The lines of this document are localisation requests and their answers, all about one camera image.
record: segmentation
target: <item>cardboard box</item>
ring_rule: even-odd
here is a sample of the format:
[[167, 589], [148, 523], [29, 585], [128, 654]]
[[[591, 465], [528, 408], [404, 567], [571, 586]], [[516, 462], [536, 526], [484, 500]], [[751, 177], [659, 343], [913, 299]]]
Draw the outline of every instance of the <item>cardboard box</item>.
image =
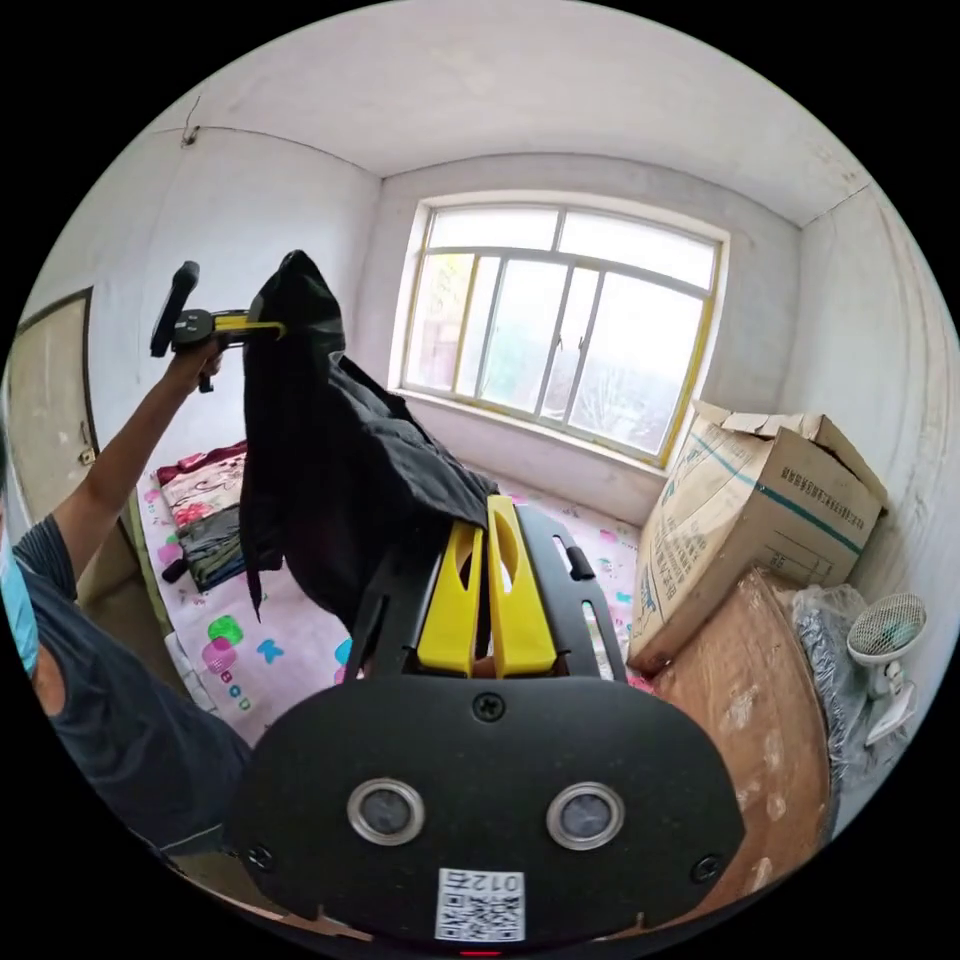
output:
[[697, 416], [640, 538], [629, 664], [655, 675], [751, 564], [846, 581], [887, 492], [825, 416]]
[[653, 681], [720, 751], [746, 836], [704, 916], [802, 867], [829, 839], [830, 759], [820, 696], [790, 623], [795, 590], [750, 567]]

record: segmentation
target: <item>electric fan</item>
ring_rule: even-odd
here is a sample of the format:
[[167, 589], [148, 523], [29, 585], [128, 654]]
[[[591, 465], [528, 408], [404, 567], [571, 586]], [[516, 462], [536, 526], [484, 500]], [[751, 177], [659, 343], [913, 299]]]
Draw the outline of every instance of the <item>electric fan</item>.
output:
[[873, 672], [871, 699], [890, 701], [867, 733], [868, 747], [898, 730], [916, 713], [917, 688], [906, 679], [900, 660], [920, 641], [926, 622], [923, 601], [914, 594], [899, 593], [871, 604], [850, 628], [850, 656]]

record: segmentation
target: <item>yellow clamp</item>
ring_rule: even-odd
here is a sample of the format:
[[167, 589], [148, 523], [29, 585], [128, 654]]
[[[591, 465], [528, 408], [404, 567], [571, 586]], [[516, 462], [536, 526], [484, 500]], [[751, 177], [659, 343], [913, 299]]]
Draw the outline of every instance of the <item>yellow clamp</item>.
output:
[[[466, 582], [463, 571], [467, 569]], [[417, 644], [420, 666], [469, 677], [480, 615], [483, 531], [456, 521]]]
[[490, 625], [497, 677], [549, 673], [556, 663], [556, 648], [513, 502], [509, 497], [490, 497], [487, 516]]

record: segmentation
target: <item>person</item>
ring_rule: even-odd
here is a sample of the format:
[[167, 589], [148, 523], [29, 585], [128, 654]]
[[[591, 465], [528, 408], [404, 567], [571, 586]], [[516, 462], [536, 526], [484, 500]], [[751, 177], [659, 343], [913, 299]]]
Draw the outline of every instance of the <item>person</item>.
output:
[[[219, 363], [215, 344], [176, 354], [76, 490], [16, 546], [0, 489], [0, 592], [40, 706], [103, 802], [164, 858], [229, 852], [222, 825], [251, 750], [89, 620], [77, 580], [174, 415]], [[0, 483], [7, 456], [0, 424]]]

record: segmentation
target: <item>fan grille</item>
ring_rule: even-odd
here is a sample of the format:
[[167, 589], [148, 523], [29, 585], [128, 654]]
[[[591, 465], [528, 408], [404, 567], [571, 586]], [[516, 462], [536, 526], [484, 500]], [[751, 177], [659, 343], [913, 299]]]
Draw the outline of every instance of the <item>fan grille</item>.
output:
[[923, 601], [900, 593], [872, 604], [857, 617], [847, 642], [867, 657], [889, 656], [902, 650], [927, 622]]

